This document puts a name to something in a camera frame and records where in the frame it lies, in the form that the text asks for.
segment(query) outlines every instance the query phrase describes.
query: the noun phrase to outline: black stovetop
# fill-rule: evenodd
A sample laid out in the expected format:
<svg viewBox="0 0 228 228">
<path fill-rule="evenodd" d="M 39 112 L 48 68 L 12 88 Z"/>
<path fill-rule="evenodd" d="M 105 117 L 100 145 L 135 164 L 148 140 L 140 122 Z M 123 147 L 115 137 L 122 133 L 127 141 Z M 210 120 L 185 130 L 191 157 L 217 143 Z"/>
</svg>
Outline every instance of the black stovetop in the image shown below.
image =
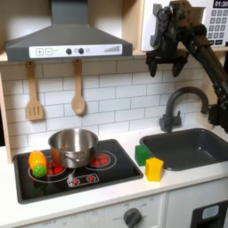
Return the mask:
<svg viewBox="0 0 228 228">
<path fill-rule="evenodd" d="M 92 165 L 69 169 L 52 162 L 50 150 L 42 151 L 48 160 L 48 174 L 35 178 L 29 169 L 29 153 L 17 155 L 14 169 L 18 201 L 21 204 L 92 190 L 143 177 L 142 172 L 115 140 L 98 142 Z"/>
</svg>

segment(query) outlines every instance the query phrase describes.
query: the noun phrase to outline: knob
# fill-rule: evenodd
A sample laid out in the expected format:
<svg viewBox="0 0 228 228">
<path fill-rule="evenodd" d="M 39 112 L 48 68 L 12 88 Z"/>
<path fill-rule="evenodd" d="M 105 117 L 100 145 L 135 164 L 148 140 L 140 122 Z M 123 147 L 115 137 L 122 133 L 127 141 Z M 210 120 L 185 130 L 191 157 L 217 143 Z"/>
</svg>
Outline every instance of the knob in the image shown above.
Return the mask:
<svg viewBox="0 0 228 228">
<path fill-rule="evenodd" d="M 66 53 L 67 54 L 72 54 L 72 50 L 68 48 L 67 51 L 66 51 Z"/>
<path fill-rule="evenodd" d="M 124 221 L 129 228 L 134 228 L 142 220 L 142 214 L 137 208 L 131 208 L 124 214 Z"/>
<path fill-rule="evenodd" d="M 84 53 L 84 49 L 83 49 L 83 48 L 79 48 L 78 52 L 79 52 L 80 54 L 83 54 L 83 53 Z"/>
</svg>

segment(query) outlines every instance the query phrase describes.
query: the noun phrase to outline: wooden spatula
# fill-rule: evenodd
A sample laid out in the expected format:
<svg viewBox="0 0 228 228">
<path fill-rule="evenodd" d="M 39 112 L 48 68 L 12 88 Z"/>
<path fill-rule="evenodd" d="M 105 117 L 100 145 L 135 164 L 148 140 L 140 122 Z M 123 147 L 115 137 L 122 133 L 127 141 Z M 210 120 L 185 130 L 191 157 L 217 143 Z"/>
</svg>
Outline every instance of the wooden spatula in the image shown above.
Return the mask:
<svg viewBox="0 0 228 228">
<path fill-rule="evenodd" d="M 26 108 L 26 115 L 29 120 L 42 119 L 44 116 L 43 106 L 37 99 L 37 88 L 35 79 L 35 67 L 36 64 L 32 61 L 26 63 L 26 68 L 28 72 L 28 88 L 30 101 L 28 102 Z"/>
<path fill-rule="evenodd" d="M 75 68 L 75 97 L 71 106 L 75 114 L 82 115 L 86 109 L 86 103 L 82 96 L 82 61 L 73 61 L 73 65 Z"/>
</svg>

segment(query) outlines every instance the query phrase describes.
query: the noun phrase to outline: gray sink basin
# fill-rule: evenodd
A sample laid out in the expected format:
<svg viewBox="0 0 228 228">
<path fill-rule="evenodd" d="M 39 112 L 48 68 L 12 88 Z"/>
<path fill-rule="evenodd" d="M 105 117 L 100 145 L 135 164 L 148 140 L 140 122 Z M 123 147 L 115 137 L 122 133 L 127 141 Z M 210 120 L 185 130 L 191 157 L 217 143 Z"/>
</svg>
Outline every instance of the gray sink basin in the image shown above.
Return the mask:
<svg viewBox="0 0 228 228">
<path fill-rule="evenodd" d="M 203 167 L 228 160 L 228 143 L 205 129 L 145 136 L 140 140 L 151 156 L 164 161 L 171 171 Z"/>
</svg>

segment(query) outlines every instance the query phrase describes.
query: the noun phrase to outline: digital display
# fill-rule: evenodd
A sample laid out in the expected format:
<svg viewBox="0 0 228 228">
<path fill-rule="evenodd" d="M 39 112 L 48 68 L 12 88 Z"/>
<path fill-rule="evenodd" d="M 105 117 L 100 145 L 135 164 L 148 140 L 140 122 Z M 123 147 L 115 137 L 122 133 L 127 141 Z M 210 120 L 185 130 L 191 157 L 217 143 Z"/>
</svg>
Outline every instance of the digital display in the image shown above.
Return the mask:
<svg viewBox="0 0 228 228">
<path fill-rule="evenodd" d="M 228 0 L 215 0 L 213 8 L 228 8 Z"/>
</svg>

